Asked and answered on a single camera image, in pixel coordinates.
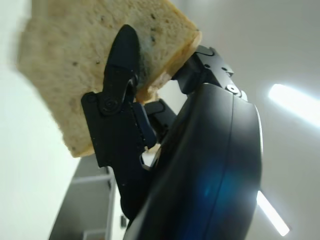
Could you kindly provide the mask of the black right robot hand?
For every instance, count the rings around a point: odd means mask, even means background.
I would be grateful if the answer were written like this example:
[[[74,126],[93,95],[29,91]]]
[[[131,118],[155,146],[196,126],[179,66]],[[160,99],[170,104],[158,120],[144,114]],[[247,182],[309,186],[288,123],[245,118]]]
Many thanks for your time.
[[[140,44],[124,25],[103,89],[82,99],[97,163],[110,166],[129,219],[126,240],[243,240],[262,176],[256,106],[213,48],[199,46],[174,75],[187,95],[175,114],[163,101],[134,101]]]

